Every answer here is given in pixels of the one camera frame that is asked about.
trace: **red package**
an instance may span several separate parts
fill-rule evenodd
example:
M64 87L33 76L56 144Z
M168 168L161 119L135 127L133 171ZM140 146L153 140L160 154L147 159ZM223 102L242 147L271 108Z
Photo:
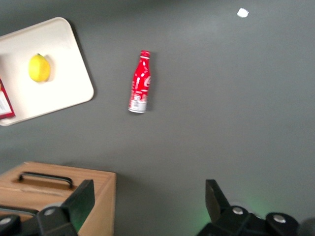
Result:
M14 117L14 111L0 79L0 119Z

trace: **red aluminum bottle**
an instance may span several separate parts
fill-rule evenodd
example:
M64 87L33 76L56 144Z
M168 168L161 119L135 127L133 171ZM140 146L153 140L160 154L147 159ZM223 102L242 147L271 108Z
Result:
M128 110L131 112L144 113L147 108L147 98L150 86L150 70L149 70L150 52L141 51L140 61L134 72L131 96L129 100Z

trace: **metal bolt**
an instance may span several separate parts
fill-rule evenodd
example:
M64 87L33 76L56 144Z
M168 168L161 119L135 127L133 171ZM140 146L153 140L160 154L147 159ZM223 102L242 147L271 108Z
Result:
M51 215L54 212L55 212L55 209L48 209L47 211L44 212L44 215Z
M243 210L239 207L234 207L233 212L237 215L243 215L244 214Z
M0 225L5 225L7 223L9 223L11 221L11 218L7 217L7 218L4 218L2 220L0 220Z
M285 223L285 218L281 215L274 215L274 220L277 221L278 223Z

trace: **black metal handle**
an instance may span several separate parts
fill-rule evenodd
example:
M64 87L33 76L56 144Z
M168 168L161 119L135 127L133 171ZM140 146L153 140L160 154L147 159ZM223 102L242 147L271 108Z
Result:
M48 178L48 179L65 181L70 185L70 188L73 187L72 179L68 177L54 176L54 175L48 175L48 174L42 174L42 173L36 173L36 172L22 172L20 173L19 181L22 181L24 176L32 176L32 177L40 177L40 178Z
M0 205L0 211L11 212L14 214L25 214L36 216L38 210L30 209L30 208L21 208L21 207L14 207L14 206L4 206Z

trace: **lemon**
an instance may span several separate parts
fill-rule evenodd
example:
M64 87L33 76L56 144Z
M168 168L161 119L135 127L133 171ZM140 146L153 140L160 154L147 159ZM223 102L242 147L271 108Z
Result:
M29 62L30 78L36 82L46 81L50 75L50 64L41 54L33 56Z

